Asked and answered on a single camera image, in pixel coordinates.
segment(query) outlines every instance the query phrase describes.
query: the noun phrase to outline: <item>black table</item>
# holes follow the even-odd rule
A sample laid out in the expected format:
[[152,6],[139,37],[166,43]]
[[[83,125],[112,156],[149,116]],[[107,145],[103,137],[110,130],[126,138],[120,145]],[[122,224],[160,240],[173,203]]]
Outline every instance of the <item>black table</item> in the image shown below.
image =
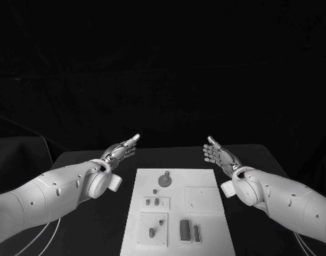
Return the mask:
[[[263,145],[233,145],[225,148],[238,156],[244,165],[287,177],[270,151]],[[45,250],[48,255],[120,255],[127,215],[135,187],[136,170],[142,168],[214,169],[218,187],[230,180],[221,168],[204,161],[204,147],[137,149],[114,173],[123,178],[119,191],[107,189],[99,199],[81,203],[60,222],[58,230]],[[52,169],[99,158],[103,151],[64,153]],[[228,227],[237,256],[305,255],[294,233],[240,198],[227,198],[221,190]],[[54,221],[22,256],[38,255],[54,235]],[[34,227],[9,238],[0,245],[0,256],[14,256],[39,234],[45,225]],[[318,256],[326,255],[326,244],[302,236]]]

